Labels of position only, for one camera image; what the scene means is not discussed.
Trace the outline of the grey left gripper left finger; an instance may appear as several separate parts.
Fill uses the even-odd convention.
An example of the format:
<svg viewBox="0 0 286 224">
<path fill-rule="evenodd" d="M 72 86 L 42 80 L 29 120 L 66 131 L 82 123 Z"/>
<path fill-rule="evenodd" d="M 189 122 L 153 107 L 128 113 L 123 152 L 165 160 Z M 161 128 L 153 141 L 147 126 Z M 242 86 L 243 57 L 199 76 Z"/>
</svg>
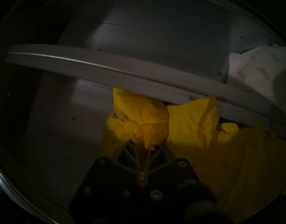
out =
<svg viewBox="0 0 286 224">
<path fill-rule="evenodd" d="M 140 164 L 132 140 L 95 160 L 68 211 L 76 224 L 126 223 L 139 201 Z"/>
</svg>

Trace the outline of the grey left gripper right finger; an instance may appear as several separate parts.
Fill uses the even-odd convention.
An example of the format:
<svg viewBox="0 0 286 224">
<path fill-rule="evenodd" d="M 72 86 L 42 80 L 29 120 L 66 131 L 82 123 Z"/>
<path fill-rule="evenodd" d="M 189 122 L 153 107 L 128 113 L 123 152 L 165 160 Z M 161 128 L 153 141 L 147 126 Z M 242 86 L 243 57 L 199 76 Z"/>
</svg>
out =
<svg viewBox="0 0 286 224">
<path fill-rule="evenodd" d="M 225 213 L 185 158 L 176 158 L 165 145 L 148 150 L 145 165 L 146 224 L 225 224 Z"/>
</svg>

